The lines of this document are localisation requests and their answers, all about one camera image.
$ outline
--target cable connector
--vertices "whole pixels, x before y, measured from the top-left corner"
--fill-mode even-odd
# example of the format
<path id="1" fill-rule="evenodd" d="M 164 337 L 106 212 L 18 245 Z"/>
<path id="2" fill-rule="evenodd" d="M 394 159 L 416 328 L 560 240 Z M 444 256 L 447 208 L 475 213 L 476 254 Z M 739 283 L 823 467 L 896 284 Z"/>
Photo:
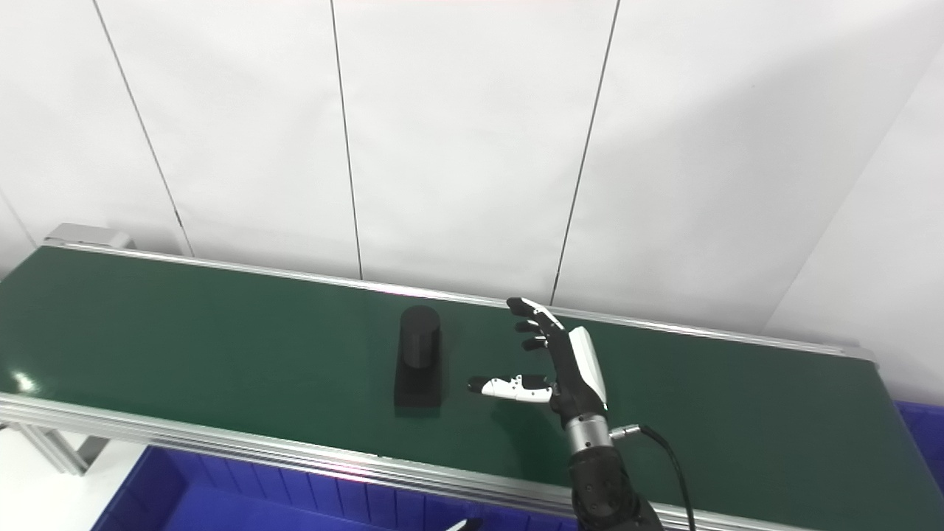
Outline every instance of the cable connector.
<path id="1" fill-rule="evenodd" d="M 625 426 L 619 426 L 610 430 L 610 439 L 611 440 L 620 440 L 623 437 L 630 436 L 632 434 L 638 434 L 642 431 L 642 428 L 639 427 L 639 424 L 627 424 Z"/>

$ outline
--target robotic arm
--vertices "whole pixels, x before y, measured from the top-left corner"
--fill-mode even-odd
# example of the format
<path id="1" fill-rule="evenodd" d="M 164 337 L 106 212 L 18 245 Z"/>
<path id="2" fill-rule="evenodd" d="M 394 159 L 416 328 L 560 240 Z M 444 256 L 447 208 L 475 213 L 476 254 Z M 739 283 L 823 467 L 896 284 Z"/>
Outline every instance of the robotic arm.
<path id="1" fill-rule="evenodd" d="M 547 349 L 557 379 L 549 383 L 544 376 L 533 374 L 473 377 L 469 390 L 547 403 L 560 416 L 570 446 L 572 503 L 582 530 L 663 531 L 652 506 L 633 490 L 623 458 L 613 446 L 613 438 L 618 436 L 611 437 L 607 424 L 606 387 L 590 333 L 583 327 L 568 333 L 547 308 L 531 300 L 508 299 L 508 307 L 526 319 L 515 329 L 534 334 L 522 343 L 524 349 Z"/>

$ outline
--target blue plastic crate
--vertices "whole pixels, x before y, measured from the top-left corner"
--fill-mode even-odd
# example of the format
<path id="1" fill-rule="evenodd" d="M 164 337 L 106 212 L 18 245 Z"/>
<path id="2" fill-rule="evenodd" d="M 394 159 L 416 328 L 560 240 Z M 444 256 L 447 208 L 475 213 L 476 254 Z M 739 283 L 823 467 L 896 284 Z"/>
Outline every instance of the blue plastic crate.
<path id="1" fill-rule="evenodd" d="M 944 492 L 944 407 L 911 402 L 896 405 L 937 486 Z"/>
<path id="2" fill-rule="evenodd" d="M 93 531 L 576 531 L 573 520 L 149 447 Z"/>

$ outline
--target metal frame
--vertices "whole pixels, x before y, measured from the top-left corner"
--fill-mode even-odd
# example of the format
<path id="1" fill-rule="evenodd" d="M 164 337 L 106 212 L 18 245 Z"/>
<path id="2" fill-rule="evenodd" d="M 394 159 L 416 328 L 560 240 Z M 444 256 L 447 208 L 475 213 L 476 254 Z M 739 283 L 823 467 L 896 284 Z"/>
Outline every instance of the metal frame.
<path id="1" fill-rule="evenodd" d="M 569 488 L 174 420 L 8 393 L 0 393 L 0 419 L 547 514 L 573 514 Z M 653 506 L 667 529 L 687 529 L 684 509 Z M 701 510 L 695 511 L 695 519 L 700 531 L 810 531 Z"/>
<path id="2" fill-rule="evenodd" d="M 504 307 L 503 300 L 448 293 L 443 291 L 372 283 L 259 267 L 175 256 L 132 248 L 109 247 L 110 243 L 79 243 L 59 238 L 47 239 L 45 246 L 75 251 L 97 252 L 181 264 L 211 267 L 293 279 L 327 283 L 356 289 L 391 293 L 406 297 L 448 300 L 481 306 Z M 580 310 L 551 308 L 555 315 L 631 326 L 670 334 L 693 335 L 722 341 L 749 343 L 794 351 L 870 358 L 870 352 L 857 348 L 819 345 L 751 334 L 669 324 L 630 317 L 618 317 Z M 282 468 L 313 471 L 333 477 L 353 479 L 395 488 L 445 494 L 466 500 L 536 510 L 548 514 L 570 515 L 570 490 L 490 474 L 437 467 L 402 459 L 362 454 L 325 446 L 264 437 L 229 430 L 109 411 L 68 403 L 57 403 L 25 395 L 0 393 L 0 420 L 20 425 L 57 426 L 91 434 L 99 440 L 116 438 L 165 448 L 241 459 Z M 668 529 L 686 529 L 685 512 L 674 505 L 653 504 Z M 702 531 L 809 531 L 798 527 L 752 519 L 696 511 Z"/>
<path id="3" fill-rule="evenodd" d="M 77 225 L 75 223 L 60 223 L 58 227 L 46 235 L 43 241 L 94 244 L 111 248 L 135 248 L 131 236 L 126 232 Z"/>
<path id="4" fill-rule="evenodd" d="M 102 437 L 86 437 L 85 442 L 76 450 L 59 430 L 23 422 L 13 422 L 10 428 L 23 434 L 56 471 L 72 475 L 85 475 L 109 442 Z"/>

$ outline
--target white wall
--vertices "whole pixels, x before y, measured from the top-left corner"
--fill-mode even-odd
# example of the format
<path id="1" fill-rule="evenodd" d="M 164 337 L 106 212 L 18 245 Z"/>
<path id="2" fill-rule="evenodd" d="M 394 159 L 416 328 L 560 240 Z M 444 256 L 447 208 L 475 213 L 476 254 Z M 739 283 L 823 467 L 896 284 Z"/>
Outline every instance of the white wall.
<path id="1" fill-rule="evenodd" d="M 34 241 L 70 221 L 189 252 L 90 2 L 0 3 L 0 189 Z"/>
<path id="2" fill-rule="evenodd" d="M 944 405 L 944 47 L 765 328 L 875 352 L 892 393 Z"/>
<path id="3" fill-rule="evenodd" d="M 5 2 L 0 274 L 60 222 L 101 225 L 204 258 L 857 338 L 899 396 L 944 403 L 936 283 L 913 269 L 938 263 L 919 242 L 939 160 L 902 147 L 939 131 L 896 132 L 944 0 L 625 1 L 597 101 L 615 7 Z M 868 184 L 900 171 L 914 197 Z M 876 223 L 908 237 L 852 268 Z"/>
<path id="4" fill-rule="evenodd" d="M 337 0 L 364 277 L 547 302 L 614 0 Z"/>
<path id="5" fill-rule="evenodd" d="M 554 303 L 760 332 L 942 28 L 940 2 L 624 3 Z"/>
<path id="6" fill-rule="evenodd" d="M 194 254 L 359 276 L 329 0 L 98 0 Z"/>

